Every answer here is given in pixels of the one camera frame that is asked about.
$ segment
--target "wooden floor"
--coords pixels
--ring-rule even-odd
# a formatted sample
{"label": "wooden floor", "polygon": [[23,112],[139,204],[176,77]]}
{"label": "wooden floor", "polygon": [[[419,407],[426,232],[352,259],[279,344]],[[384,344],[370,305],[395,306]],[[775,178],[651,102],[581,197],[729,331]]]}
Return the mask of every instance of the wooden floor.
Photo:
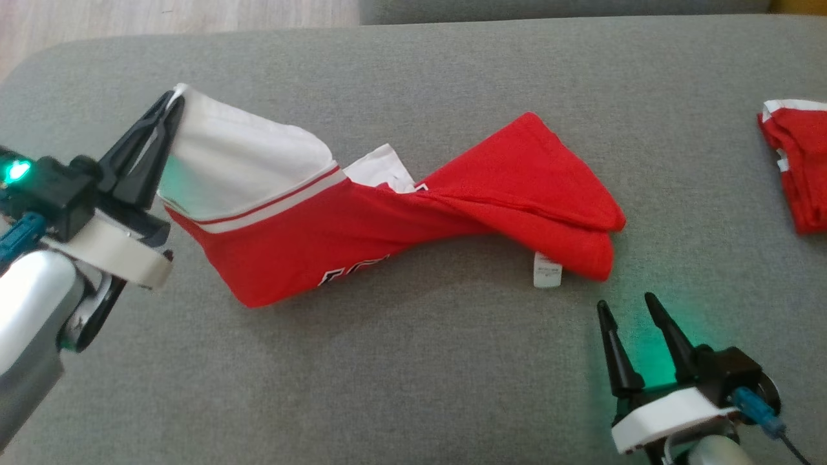
{"label": "wooden floor", "polygon": [[32,53],[106,36],[359,24],[358,0],[0,0],[0,81]]}

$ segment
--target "robotic arm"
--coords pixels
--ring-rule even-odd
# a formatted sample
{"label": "robotic arm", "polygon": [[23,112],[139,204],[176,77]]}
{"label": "robotic arm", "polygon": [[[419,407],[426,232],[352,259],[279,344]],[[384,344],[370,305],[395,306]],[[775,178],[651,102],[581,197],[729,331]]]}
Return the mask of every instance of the robotic arm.
{"label": "robotic arm", "polygon": [[146,210],[183,109],[165,93],[100,161],[0,147],[0,451],[60,378],[61,350],[94,340],[127,282],[169,274],[171,251],[152,247],[170,225]]}
{"label": "robotic arm", "polygon": [[[609,384],[617,398],[612,438],[619,453],[642,449],[652,465],[753,465],[739,446],[737,427],[760,424],[805,465],[778,419],[781,398],[760,365],[736,347],[694,347],[655,294],[646,306],[666,340],[675,381],[647,388],[632,367],[618,325],[604,300],[597,304]],[[681,453],[675,449],[683,446]]]}

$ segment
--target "black cable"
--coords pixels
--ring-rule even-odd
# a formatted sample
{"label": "black cable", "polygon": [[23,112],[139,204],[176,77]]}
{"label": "black cable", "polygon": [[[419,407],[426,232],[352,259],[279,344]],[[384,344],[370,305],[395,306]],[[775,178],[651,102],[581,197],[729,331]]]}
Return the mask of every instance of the black cable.
{"label": "black cable", "polygon": [[781,438],[781,441],[784,443],[786,448],[790,449],[790,452],[796,456],[799,462],[804,463],[804,465],[812,465],[806,458],[804,458],[803,455],[801,455],[801,452],[798,451],[796,446],[792,445],[792,441],[786,436],[786,434],[780,433],[778,437]]}

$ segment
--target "gray couch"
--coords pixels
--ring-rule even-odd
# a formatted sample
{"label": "gray couch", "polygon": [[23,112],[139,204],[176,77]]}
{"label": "gray couch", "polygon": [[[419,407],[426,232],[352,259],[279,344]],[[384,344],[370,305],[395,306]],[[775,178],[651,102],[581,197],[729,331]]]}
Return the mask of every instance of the gray couch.
{"label": "gray couch", "polygon": [[[0,141],[102,155],[177,82],[318,135],[346,165],[389,142],[421,177],[536,112],[629,223],[611,278],[532,287],[502,237],[417,247],[270,308],[232,297],[175,227],[176,268],[124,295],[3,464],[645,463],[619,456],[595,303],[650,385],[643,305],[737,345],[827,456],[827,238],[798,237],[755,115],[827,101],[827,18],[616,17],[86,41],[0,87]],[[760,463],[794,463],[756,429]]]}
{"label": "gray couch", "polygon": [[767,12],[770,0],[359,0],[362,24]]}

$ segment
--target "green led light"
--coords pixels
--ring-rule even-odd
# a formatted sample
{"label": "green led light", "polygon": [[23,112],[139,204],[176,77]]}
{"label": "green led light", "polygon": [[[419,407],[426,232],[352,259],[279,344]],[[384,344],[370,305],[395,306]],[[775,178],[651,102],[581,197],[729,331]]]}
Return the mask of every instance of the green led light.
{"label": "green led light", "polygon": [[19,180],[29,172],[30,168],[31,163],[28,161],[14,160],[6,171],[6,184]]}

